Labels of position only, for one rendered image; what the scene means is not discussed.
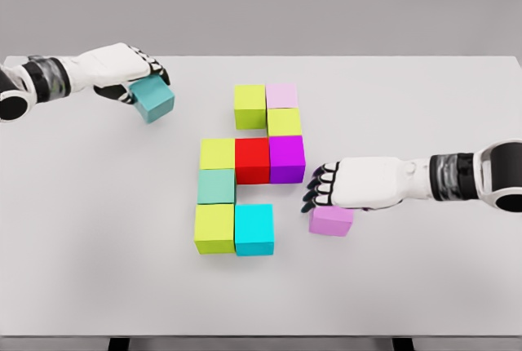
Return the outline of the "cyan cube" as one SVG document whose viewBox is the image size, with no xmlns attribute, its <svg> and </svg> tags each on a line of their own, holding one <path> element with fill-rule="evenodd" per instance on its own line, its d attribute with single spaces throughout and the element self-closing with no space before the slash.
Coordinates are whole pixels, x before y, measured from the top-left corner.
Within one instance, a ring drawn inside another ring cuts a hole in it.
<svg viewBox="0 0 522 351">
<path fill-rule="evenodd" d="M 234 242 L 238 256 L 272 255 L 275 246 L 272 204 L 237 204 Z"/>
</svg>

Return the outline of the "orchid pink cube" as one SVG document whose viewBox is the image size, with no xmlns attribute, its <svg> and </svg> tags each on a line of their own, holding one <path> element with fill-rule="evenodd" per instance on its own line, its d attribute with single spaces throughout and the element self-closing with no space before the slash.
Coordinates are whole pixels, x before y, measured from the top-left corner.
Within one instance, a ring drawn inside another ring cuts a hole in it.
<svg viewBox="0 0 522 351">
<path fill-rule="evenodd" d="M 354 211 L 341 207 L 316 207 L 309 218 L 309 232 L 345 237 L 353 223 Z"/>
</svg>

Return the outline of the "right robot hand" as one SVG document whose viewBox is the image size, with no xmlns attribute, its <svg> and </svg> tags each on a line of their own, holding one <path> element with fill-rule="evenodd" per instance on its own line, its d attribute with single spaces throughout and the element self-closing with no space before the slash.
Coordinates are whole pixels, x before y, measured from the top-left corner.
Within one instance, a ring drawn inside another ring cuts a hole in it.
<svg viewBox="0 0 522 351">
<path fill-rule="evenodd" d="M 320 165 L 307 184 L 302 213 L 318 207 L 380 210 L 402 202 L 399 171 L 394 157 L 343 158 Z"/>
</svg>

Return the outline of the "yellow-green cube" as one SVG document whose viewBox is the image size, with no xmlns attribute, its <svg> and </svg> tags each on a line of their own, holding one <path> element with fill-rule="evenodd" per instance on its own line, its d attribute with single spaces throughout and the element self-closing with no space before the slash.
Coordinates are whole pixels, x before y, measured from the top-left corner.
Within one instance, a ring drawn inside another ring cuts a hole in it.
<svg viewBox="0 0 522 351">
<path fill-rule="evenodd" d="M 302 135 L 298 108 L 268 109 L 267 124 L 269 136 Z"/>
<path fill-rule="evenodd" d="M 198 204 L 193 241 L 200 255 L 233 254 L 235 248 L 235 206 Z"/>
<path fill-rule="evenodd" d="M 202 139 L 199 168 L 202 170 L 234 169 L 235 140 Z"/>
<path fill-rule="evenodd" d="M 264 85 L 234 87 L 234 115 L 237 130 L 260 130 L 267 127 Z"/>
</svg>

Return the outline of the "red cube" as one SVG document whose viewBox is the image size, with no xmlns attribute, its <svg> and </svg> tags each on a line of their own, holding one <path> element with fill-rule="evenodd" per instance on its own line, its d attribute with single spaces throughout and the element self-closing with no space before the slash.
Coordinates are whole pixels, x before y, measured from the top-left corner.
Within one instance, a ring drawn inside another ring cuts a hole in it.
<svg viewBox="0 0 522 351">
<path fill-rule="evenodd" d="M 238 184 L 270 182 L 270 153 L 267 137 L 235 139 L 235 171 Z"/>
</svg>

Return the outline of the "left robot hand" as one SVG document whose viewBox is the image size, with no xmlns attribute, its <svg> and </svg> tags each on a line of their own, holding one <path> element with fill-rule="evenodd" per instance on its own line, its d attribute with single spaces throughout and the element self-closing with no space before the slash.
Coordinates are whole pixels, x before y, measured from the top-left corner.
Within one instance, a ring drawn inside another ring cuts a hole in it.
<svg viewBox="0 0 522 351">
<path fill-rule="evenodd" d="M 78 90 L 92 87 L 97 95 L 124 104 L 135 103 L 135 96 L 126 86 L 129 82 L 153 75 L 170 85 L 168 72 L 156 58 L 123 42 L 82 53 L 76 67 Z"/>
</svg>

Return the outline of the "mint green cube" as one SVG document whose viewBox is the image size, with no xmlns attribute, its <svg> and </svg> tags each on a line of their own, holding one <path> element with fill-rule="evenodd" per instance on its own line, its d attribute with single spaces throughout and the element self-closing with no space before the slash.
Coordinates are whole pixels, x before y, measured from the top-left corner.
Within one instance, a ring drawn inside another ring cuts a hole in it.
<svg viewBox="0 0 522 351">
<path fill-rule="evenodd" d="M 200 170 L 197 183 L 197 203 L 235 204 L 235 171 L 233 169 Z"/>
</svg>

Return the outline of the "teal cube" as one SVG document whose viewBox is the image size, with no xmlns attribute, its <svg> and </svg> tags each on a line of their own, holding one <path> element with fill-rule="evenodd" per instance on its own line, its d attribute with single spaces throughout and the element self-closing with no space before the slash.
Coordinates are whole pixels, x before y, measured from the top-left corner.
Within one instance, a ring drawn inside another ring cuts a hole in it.
<svg viewBox="0 0 522 351">
<path fill-rule="evenodd" d="M 152 123 L 174 109 L 175 94 L 159 75 L 149 75 L 129 86 L 134 106 L 146 123 Z"/>
</svg>

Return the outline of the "purple cube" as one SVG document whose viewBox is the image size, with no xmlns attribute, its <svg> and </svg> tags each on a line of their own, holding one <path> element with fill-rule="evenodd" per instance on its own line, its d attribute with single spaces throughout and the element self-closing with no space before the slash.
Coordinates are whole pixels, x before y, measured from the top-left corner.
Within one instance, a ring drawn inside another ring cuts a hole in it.
<svg viewBox="0 0 522 351">
<path fill-rule="evenodd" d="M 302 136 L 270 136 L 270 183 L 303 182 L 306 158 Z"/>
</svg>

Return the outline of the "pale pink cube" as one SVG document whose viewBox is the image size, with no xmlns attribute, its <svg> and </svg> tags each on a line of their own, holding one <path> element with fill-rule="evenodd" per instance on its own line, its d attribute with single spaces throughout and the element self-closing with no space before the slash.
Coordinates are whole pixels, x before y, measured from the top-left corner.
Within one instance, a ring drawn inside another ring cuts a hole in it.
<svg viewBox="0 0 522 351">
<path fill-rule="evenodd" d="M 294 83 L 269 83 L 265 87 L 268 109 L 298 108 L 297 86 Z"/>
</svg>

